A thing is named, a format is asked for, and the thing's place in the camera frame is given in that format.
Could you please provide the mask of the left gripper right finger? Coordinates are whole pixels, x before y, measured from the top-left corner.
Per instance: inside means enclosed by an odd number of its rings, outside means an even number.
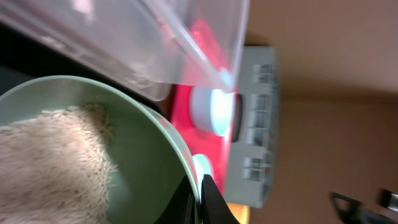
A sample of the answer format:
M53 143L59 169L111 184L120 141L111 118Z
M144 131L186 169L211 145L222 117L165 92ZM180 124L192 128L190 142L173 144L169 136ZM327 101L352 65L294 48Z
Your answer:
M239 224L209 174L201 183L201 217L203 224Z

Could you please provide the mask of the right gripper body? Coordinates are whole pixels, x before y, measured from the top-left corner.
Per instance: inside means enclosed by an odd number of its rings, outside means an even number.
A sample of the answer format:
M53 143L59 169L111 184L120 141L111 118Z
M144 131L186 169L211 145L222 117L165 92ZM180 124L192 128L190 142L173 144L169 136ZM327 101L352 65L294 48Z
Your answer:
M363 203L336 192L329 194L330 202L345 224L397 224L397 193L380 189L377 204L382 212L365 209Z

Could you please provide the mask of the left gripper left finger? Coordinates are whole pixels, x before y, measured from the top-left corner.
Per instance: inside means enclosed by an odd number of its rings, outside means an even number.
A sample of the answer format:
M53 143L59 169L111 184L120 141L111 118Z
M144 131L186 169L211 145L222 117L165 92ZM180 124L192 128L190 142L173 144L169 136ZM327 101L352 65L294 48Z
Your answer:
M155 224L193 224L195 222L194 208L195 198L192 186L188 177L185 176Z

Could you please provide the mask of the yellow cup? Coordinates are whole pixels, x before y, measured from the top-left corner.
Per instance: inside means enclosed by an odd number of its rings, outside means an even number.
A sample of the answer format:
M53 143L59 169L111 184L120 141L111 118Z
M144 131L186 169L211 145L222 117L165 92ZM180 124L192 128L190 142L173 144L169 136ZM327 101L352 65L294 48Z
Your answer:
M250 218L250 207L237 203L227 203L231 213L240 224L248 224Z

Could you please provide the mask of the light blue plate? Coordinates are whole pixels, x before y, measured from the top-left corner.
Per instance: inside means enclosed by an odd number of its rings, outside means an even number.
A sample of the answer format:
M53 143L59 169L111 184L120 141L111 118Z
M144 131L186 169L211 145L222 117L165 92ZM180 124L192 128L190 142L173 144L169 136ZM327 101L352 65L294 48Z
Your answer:
M204 154L195 154L192 156L192 159L197 175L198 191L199 194L201 195L201 187L204 175L208 174L213 177L214 175L213 166L211 164L210 159Z

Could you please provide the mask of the small blue bowl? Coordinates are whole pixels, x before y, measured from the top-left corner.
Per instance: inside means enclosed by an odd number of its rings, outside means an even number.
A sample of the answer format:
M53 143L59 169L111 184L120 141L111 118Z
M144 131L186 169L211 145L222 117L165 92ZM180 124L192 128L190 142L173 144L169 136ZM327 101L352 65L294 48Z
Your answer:
M233 118L234 93L197 86L193 87L189 102L190 117L196 128L225 135Z

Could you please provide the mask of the green bowl with rice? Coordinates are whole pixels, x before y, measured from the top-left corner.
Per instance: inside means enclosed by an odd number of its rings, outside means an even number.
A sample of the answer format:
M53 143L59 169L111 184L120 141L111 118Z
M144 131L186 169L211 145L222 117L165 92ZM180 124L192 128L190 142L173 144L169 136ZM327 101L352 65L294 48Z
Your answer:
M111 86L74 76L22 83L1 96L1 127L85 104L104 107L113 127L107 153L116 169L109 175L107 223L155 223L185 176L198 223L200 194L184 140L163 116Z

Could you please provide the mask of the white rice pile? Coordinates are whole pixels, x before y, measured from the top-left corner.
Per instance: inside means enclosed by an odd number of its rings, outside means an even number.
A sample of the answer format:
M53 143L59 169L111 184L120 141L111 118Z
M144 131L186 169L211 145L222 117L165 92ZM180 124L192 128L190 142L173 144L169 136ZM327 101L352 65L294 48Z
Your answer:
M109 112L43 111L1 127L2 223L107 223Z

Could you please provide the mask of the grey dishwasher rack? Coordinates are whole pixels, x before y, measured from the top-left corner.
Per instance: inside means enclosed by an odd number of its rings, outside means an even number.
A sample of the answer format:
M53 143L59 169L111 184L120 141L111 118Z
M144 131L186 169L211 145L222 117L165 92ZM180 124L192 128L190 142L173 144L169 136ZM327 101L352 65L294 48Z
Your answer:
M273 47L246 46L224 184L227 202L262 208L273 185L279 87Z

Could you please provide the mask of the red serving tray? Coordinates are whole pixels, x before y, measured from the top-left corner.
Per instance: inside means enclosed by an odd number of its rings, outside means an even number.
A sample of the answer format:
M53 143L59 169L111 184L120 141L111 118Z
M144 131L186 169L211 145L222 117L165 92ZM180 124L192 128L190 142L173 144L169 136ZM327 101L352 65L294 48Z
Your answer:
M190 31L199 47L204 50L205 55L210 58L210 62L216 65L218 70L230 67L223 50L206 21L195 20ZM223 193L234 122L231 121L229 129L223 136L196 128L190 117L189 100L193 87L196 86L176 86L170 121L183 137L192 155L204 154L210 159L214 172L212 178L219 191Z

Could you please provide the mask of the clear plastic bin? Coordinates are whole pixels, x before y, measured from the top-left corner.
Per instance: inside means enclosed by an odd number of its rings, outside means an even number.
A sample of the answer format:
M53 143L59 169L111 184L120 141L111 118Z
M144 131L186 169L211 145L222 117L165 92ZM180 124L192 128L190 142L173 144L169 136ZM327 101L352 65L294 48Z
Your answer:
M233 90L248 0L1 0L1 22L153 101Z

